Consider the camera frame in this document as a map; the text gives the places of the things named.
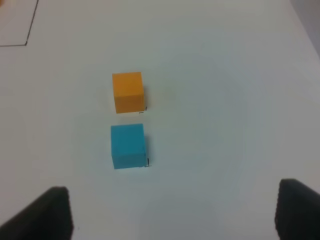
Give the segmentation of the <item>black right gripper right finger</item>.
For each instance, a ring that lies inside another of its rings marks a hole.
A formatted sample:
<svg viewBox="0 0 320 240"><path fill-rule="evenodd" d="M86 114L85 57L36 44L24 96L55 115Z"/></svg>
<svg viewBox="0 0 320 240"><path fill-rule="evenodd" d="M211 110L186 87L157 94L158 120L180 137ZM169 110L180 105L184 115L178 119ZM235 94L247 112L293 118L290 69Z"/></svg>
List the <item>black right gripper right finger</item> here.
<svg viewBox="0 0 320 240"><path fill-rule="evenodd" d="M296 179L282 179L274 223L281 240L318 240L320 194Z"/></svg>

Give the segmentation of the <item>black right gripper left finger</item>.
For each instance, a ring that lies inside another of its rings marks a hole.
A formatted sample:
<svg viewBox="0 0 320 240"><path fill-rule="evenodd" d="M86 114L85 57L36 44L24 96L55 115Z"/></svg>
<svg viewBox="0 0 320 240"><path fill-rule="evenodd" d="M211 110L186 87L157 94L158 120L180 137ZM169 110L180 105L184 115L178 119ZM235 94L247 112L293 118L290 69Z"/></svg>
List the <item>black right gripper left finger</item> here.
<svg viewBox="0 0 320 240"><path fill-rule="evenodd" d="M70 240L74 224L69 190L54 186L0 226L2 240Z"/></svg>

